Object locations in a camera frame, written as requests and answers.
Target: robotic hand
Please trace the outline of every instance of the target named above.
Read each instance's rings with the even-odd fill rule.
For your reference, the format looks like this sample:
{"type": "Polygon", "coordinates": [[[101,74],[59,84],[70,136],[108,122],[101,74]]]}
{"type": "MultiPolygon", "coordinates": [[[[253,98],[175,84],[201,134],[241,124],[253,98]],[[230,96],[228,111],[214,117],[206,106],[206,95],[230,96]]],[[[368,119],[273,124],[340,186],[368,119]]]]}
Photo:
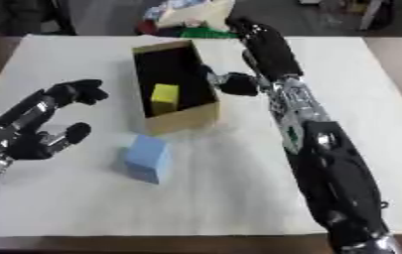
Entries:
{"type": "Polygon", "coordinates": [[[74,102],[93,105],[107,98],[101,84],[96,79],[56,84],[33,93],[0,116],[0,176],[14,161],[49,159],[89,135],[86,123],[75,123],[57,135],[40,128],[59,108],[74,102]]]}
{"type": "Polygon", "coordinates": [[[218,76],[208,80],[225,93],[266,93],[270,112],[284,138],[284,148],[315,221],[329,233],[338,254],[398,254],[385,225],[376,182],[361,155],[337,122],[303,82],[290,47],[275,29],[248,19],[228,20],[246,47],[243,57],[256,76],[218,76]]]}

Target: open box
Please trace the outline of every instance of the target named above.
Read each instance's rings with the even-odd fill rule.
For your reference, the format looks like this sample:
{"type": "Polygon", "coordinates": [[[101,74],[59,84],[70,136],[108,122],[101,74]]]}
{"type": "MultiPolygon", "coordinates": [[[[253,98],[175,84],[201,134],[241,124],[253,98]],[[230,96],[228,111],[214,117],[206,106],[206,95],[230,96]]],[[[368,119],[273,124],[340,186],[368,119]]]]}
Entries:
{"type": "Polygon", "coordinates": [[[133,49],[148,134],[195,128],[218,117],[214,89],[200,72],[201,58],[192,41],[133,49]],[[179,86],[178,111],[155,116],[151,96],[157,83],[179,86]]]}

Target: table surface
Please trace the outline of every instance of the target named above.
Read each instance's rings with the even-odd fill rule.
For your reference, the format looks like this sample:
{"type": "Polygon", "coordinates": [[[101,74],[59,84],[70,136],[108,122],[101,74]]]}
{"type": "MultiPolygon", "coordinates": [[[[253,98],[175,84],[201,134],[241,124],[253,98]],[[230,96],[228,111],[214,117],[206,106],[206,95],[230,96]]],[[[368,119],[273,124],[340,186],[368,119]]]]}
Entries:
{"type": "MultiPolygon", "coordinates": [[[[0,69],[18,39],[0,38],[0,69]]],[[[212,237],[0,237],[0,250],[42,249],[83,251],[131,251],[210,253],[236,251],[274,253],[326,253],[323,235],[304,236],[212,236],[212,237]]]]}

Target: white paper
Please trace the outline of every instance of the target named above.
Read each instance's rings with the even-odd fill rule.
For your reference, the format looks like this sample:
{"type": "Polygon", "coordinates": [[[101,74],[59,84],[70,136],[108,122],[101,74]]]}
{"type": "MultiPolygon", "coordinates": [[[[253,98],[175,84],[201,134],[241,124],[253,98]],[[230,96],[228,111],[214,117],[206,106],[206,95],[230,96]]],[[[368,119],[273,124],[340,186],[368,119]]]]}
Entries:
{"type": "MultiPolygon", "coordinates": [[[[39,88],[100,78],[110,98],[51,121],[92,134],[49,161],[17,162],[0,182],[0,236],[228,235],[323,232],[312,220],[264,95],[219,95],[220,119],[165,135],[172,163],[159,186],[128,179],[118,152],[143,131],[131,48],[173,39],[28,37],[0,75],[0,114],[39,88]]],[[[339,121],[390,202],[402,233],[402,96],[362,39],[291,38],[317,100],[339,121]]],[[[196,41],[219,73],[251,73],[233,40],[196,41]]]]}

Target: yellow cube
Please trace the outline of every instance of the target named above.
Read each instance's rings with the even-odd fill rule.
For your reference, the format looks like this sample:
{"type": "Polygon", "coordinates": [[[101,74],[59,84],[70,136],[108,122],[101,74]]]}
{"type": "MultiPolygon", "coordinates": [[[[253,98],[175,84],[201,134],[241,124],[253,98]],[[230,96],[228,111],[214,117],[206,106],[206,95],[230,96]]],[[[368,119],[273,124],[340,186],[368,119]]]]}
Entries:
{"type": "Polygon", "coordinates": [[[151,96],[151,104],[154,115],[178,111],[179,87],[174,84],[156,84],[151,96]]]}

